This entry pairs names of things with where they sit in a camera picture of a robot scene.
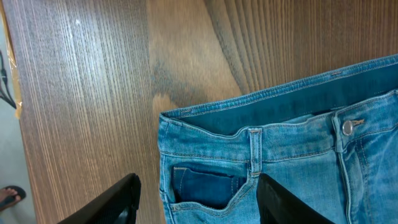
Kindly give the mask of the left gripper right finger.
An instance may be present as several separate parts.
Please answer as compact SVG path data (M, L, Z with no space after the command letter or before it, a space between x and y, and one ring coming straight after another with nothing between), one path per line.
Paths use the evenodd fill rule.
M267 174L259 176L256 198L261 224L332 223Z

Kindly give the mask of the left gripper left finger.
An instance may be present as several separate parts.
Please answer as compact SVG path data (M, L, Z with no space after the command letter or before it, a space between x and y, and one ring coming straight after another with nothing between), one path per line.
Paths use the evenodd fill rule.
M130 173L60 224L135 224L140 196L139 176Z

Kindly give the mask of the light blue jeans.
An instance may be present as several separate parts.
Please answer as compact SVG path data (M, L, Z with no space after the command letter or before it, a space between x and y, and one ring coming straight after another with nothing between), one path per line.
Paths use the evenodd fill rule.
M267 174L334 223L397 222L397 56L159 116L167 223L259 223Z

